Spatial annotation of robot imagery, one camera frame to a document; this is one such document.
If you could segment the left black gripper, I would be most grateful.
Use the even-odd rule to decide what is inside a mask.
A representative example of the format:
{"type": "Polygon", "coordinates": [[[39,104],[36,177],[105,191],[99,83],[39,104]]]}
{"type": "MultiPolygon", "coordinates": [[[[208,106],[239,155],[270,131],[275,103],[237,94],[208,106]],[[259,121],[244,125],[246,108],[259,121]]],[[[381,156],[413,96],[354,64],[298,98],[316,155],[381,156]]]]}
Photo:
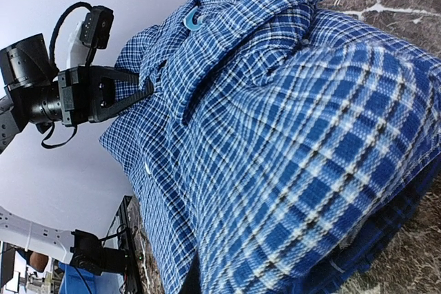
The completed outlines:
{"type": "Polygon", "coordinates": [[[86,122],[104,122],[154,92],[153,84],[148,81],[145,90],[137,91],[118,101],[115,81],[138,84],[139,75],[114,67],[95,65],[77,66],[60,72],[58,88],[62,124],[66,127],[76,127],[86,122]]]}

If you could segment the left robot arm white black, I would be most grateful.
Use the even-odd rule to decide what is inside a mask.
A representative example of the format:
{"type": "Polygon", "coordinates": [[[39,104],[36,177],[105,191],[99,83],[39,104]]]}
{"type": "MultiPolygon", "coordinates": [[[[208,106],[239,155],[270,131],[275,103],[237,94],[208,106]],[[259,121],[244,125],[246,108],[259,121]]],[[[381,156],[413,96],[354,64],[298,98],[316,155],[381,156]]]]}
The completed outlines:
{"type": "MultiPolygon", "coordinates": [[[[136,85],[136,74],[91,64],[58,71],[51,63],[42,34],[1,50],[1,74],[6,95],[1,99],[1,149],[4,150],[27,124],[48,138],[61,122],[76,129],[80,124],[101,123],[154,92],[151,82],[127,98],[116,99],[116,83],[136,85]]],[[[132,265],[128,250],[107,248],[94,234],[62,231],[1,210],[1,240],[39,252],[95,275],[124,274],[132,265]]]]}

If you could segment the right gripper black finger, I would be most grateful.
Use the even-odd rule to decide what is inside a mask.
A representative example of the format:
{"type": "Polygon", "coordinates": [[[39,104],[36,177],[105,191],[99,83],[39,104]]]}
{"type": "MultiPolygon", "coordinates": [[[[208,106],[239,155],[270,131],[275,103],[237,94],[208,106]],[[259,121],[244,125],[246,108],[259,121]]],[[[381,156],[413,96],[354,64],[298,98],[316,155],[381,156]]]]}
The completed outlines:
{"type": "Polygon", "coordinates": [[[178,292],[179,294],[201,294],[201,282],[200,282],[200,261],[197,255],[194,256],[192,264],[189,268],[187,276],[183,282],[183,285],[178,292]]]}

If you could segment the blue checked long sleeve shirt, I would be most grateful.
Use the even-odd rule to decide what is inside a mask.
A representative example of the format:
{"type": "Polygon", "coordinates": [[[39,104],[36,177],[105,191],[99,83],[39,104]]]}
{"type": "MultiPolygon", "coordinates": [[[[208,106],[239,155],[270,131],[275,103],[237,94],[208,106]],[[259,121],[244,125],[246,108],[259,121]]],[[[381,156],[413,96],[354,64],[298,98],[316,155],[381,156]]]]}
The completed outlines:
{"type": "Polygon", "coordinates": [[[322,0],[188,0],[134,35],[101,137],[166,293],[332,293],[440,170],[440,60],[322,0]]]}

